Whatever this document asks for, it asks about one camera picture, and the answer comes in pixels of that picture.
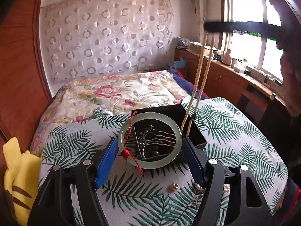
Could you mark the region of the person's right hand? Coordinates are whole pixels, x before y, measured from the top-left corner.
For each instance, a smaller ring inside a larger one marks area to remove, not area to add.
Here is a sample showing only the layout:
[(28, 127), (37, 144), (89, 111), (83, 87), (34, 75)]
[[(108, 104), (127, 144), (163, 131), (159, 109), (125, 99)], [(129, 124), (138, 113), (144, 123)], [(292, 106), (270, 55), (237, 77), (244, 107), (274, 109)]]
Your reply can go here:
[(293, 117), (300, 115), (300, 69), (295, 69), (289, 61), (287, 52), (283, 52), (280, 60), (283, 77), (283, 100), (289, 114)]

